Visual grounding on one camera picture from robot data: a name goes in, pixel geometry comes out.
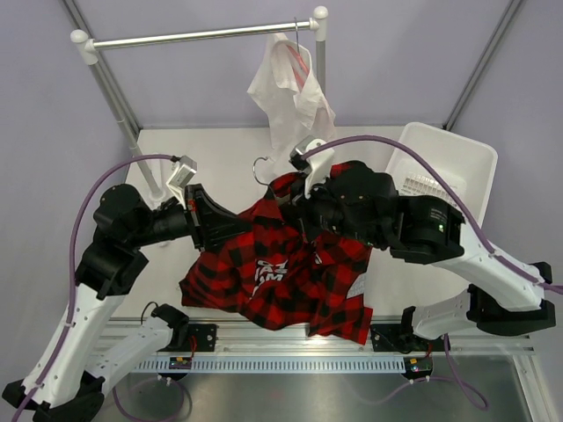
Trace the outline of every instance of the black mounting bracket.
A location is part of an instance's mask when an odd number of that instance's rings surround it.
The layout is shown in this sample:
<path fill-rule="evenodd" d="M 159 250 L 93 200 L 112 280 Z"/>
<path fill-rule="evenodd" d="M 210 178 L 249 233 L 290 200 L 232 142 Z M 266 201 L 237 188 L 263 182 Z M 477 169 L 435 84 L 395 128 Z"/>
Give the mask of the black mounting bracket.
<path fill-rule="evenodd" d="M 161 352 L 183 352 L 191 353 L 192 344 L 190 338 L 195 339 L 194 353 L 214 352 L 215 343 L 217 341 L 217 325 L 216 324 L 192 324 L 187 326 L 186 341 L 179 347 L 166 347 Z"/>
<path fill-rule="evenodd" d="M 405 332 L 401 324 L 372 324 L 371 344 L 374 352 L 403 353 L 427 352 L 432 345 L 433 352 L 443 352 L 443 340 L 426 340 Z"/>

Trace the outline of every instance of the white print on shirt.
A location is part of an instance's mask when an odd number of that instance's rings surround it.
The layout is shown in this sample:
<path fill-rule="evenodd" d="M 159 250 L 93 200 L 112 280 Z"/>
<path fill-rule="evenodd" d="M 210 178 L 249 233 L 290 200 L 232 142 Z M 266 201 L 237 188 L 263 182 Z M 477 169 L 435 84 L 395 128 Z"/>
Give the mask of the white print on shirt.
<path fill-rule="evenodd" d="M 282 281 L 285 274 L 288 273 L 288 269 L 286 268 L 287 264 L 288 260 L 282 262 L 281 264 L 270 264 L 267 261 L 259 259 L 256 264 L 256 273 L 254 274 L 255 284 L 252 296 L 254 296 L 256 290 L 258 290 L 264 281 Z"/>

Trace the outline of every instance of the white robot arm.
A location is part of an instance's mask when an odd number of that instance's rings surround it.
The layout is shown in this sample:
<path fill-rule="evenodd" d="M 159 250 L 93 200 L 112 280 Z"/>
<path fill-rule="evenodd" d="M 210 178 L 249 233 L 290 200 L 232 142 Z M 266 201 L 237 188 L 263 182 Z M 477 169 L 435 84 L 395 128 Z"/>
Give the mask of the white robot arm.
<path fill-rule="evenodd" d="M 329 178 L 330 148 L 307 157 L 326 146 L 308 138 L 292 154 L 292 164 L 307 174 L 290 195 L 305 236 L 314 239 L 320 231 L 331 231 L 375 249 L 389 249 L 405 262 L 447 269 L 471 283 L 447 301 L 405 309 L 400 330 L 390 341 L 408 347 L 470 327 L 513 336 L 555 325 L 554 307 L 544 298 L 543 285 L 551 283 L 548 265 L 523 264 L 496 247 L 489 252 L 491 244 L 483 244 L 447 202 L 430 196 L 401 197 L 390 175 L 375 173 L 361 162 L 351 162 L 348 170 Z M 194 162 L 187 157 L 177 161 L 177 177 L 169 179 L 175 198 L 158 210 L 150 211 L 133 186 L 115 186 L 104 193 L 94 213 L 94 241 L 77 268 L 75 318 L 66 341 L 54 353 L 67 325 L 65 314 L 32 373 L 4 389 L 3 398 L 15 407 L 28 400 L 26 409 L 35 411 L 34 420 L 92 420 L 108 392 L 141 360 L 186 342 L 187 316 L 163 305 L 138 332 L 104 356 L 91 357 L 102 329 L 148 262 L 141 246 L 190 236 L 200 251 L 213 250 L 252 229 L 215 204 L 200 185 L 187 184 Z M 35 385 L 54 355 L 45 381 Z"/>

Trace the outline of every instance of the light purple wall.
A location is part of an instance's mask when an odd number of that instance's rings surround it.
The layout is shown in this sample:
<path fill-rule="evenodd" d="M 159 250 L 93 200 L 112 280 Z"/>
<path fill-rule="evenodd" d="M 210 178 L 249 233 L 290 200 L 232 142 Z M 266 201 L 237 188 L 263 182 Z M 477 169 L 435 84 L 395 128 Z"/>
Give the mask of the light purple wall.
<path fill-rule="evenodd" d="M 489 237 L 518 258 L 545 260 L 563 279 L 563 2 L 524 5 L 454 132 L 488 143 L 499 163 L 486 211 Z M 563 418 L 559 327 L 534 336 Z"/>
<path fill-rule="evenodd" d="M 443 123 L 508 0 L 77 0 L 99 39 L 308 18 L 329 10 L 327 97 L 340 125 Z M 295 35 L 288 33 L 294 40 Z M 299 40 L 314 54 L 314 36 Z M 145 127 L 266 126 L 248 98 L 265 36 L 106 52 Z"/>
<path fill-rule="evenodd" d="M 102 171 L 128 156 L 69 41 L 71 30 L 55 0 L 0 7 L 2 389 L 27 375 L 62 315 L 70 230 L 82 198 Z M 80 244 L 92 227 L 84 219 Z M 12 414 L 0 400 L 0 420 Z"/>

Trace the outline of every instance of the red plaid shirt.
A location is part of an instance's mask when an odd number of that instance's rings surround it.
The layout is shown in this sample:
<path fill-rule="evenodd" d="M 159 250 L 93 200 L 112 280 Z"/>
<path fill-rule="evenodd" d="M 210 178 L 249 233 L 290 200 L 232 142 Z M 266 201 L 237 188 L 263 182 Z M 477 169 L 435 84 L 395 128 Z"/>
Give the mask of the red plaid shirt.
<path fill-rule="evenodd" d="M 331 177 L 346 168 L 333 166 Z M 290 173 L 272 182 L 275 196 L 289 194 L 296 178 Z M 366 272 L 371 249 L 328 232 L 305 242 L 283 220 L 270 189 L 240 218 L 252 221 L 252 232 L 200 255 L 179 283 L 182 305 L 238 312 L 269 330 L 309 323 L 310 336 L 365 344 L 372 309 L 363 306 L 363 295 L 347 294 Z"/>

